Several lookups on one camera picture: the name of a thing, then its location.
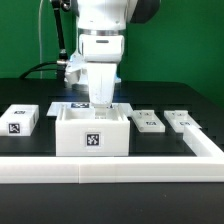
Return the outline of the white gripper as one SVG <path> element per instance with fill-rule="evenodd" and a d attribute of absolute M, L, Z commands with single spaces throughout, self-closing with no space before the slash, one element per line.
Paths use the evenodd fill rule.
<path fill-rule="evenodd" d="M 117 65 L 124 52 L 124 37 L 81 34 L 79 52 L 86 63 L 90 103 L 95 108 L 110 106 Z"/>

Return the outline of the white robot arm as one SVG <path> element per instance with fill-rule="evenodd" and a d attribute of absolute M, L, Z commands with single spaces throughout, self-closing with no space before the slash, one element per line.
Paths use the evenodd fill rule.
<path fill-rule="evenodd" d="M 77 48 L 65 77 L 70 85 L 88 82 L 94 108 L 112 104 L 117 65 L 125 48 L 128 23 L 146 23 L 161 0 L 71 0 L 77 18 Z"/>

